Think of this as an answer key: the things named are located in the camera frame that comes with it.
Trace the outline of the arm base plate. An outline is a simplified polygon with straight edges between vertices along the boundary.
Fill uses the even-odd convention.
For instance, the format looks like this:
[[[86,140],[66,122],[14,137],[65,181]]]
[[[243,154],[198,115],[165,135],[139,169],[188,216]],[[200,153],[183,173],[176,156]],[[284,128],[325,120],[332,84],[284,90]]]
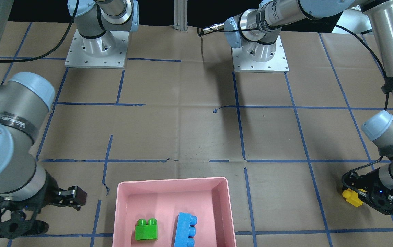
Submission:
[[[124,69],[129,35],[125,31],[107,31],[102,37],[87,39],[76,30],[65,66]]]
[[[263,45],[253,42],[231,49],[235,72],[288,73],[289,64],[280,36],[276,42]]]

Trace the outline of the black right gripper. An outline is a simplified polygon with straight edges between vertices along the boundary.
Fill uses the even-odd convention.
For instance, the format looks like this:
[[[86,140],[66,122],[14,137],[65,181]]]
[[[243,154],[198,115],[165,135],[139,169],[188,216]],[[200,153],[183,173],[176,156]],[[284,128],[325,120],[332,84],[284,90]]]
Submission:
[[[0,238],[45,234],[49,230],[48,223],[36,219],[42,208],[47,205],[67,206],[80,211],[87,196],[79,186],[66,190],[59,188],[56,180],[46,173],[44,186],[34,196],[22,201],[0,197]]]

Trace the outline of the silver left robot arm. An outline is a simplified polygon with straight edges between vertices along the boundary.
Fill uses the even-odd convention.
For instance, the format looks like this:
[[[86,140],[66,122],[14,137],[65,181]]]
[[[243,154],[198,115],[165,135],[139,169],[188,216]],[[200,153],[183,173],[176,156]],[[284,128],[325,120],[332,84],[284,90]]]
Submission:
[[[242,49],[248,60],[267,65],[277,53],[282,28],[295,26],[303,19],[319,23],[355,6],[369,18],[380,56],[356,33],[340,29],[361,42],[376,61],[385,95],[382,110],[361,129],[378,150],[379,158],[370,165],[385,157],[390,163],[361,176],[357,169],[346,172],[341,178],[343,196],[354,206],[365,203],[384,215],[393,215],[393,0],[263,0],[258,8],[227,19],[222,32],[232,51]]]

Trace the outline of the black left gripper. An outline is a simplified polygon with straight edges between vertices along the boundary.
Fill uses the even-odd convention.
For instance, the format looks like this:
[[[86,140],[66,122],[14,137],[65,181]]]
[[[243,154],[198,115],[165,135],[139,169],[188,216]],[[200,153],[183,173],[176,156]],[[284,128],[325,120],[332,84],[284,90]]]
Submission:
[[[350,170],[341,177],[341,181],[344,193],[359,194],[364,204],[384,215],[393,215],[393,188],[388,189],[380,181],[379,169],[361,176]]]

